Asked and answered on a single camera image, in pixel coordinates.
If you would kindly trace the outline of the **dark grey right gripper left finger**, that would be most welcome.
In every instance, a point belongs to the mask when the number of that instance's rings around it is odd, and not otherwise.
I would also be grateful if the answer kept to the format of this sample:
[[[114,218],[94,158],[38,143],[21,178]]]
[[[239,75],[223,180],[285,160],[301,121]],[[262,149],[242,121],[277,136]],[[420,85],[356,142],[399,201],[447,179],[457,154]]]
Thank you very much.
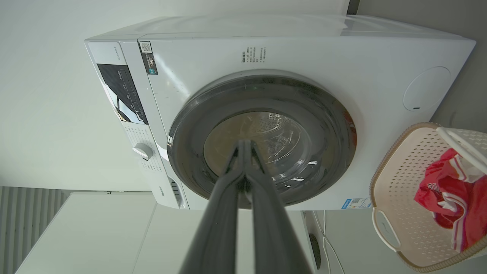
[[[235,143],[210,196],[179,273],[234,274],[239,193],[244,176],[245,141]]]

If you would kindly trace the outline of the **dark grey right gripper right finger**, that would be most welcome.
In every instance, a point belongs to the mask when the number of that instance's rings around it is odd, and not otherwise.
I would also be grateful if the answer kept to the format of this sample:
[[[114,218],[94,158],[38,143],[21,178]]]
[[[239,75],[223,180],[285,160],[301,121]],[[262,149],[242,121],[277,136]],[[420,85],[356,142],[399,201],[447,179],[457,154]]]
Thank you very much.
[[[311,274],[257,144],[250,140],[245,142],[245,194],[253,211],[255,272]]]

